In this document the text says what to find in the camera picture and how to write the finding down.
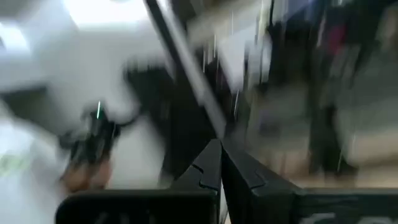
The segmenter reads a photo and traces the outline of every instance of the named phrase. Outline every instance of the black plastic part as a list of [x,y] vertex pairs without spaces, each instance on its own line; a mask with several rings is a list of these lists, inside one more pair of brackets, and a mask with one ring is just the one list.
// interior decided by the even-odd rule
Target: black plastic part
[[232,224],[290,223],[299,190],[229,140],[223,141],[222,177]]
[[176,180],[172,189],[211,189],[220,193],[221,188],[221,141],[211,140]]
[[305,189],[292,223],[396,223],[397,189]]
[[216,223],[210,190],[99,190],[68,197],[56,224]]

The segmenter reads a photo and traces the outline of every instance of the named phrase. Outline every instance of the red object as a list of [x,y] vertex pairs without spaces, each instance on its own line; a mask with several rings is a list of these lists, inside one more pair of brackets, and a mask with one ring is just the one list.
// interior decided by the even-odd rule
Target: red object
[[328,35],[328,52],[336,55],[340,46],[343,45],[343,39],[346,34],[345,26],[334,26],[330,29]]

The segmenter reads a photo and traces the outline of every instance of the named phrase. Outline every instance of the white fabric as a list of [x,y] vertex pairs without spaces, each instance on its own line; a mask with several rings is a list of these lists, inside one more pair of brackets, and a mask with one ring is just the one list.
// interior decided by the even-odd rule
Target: white fabric
[[65,160],[43,131],[25,127],[0,119],[0,223],[53,223],[66,196],[59,182]]

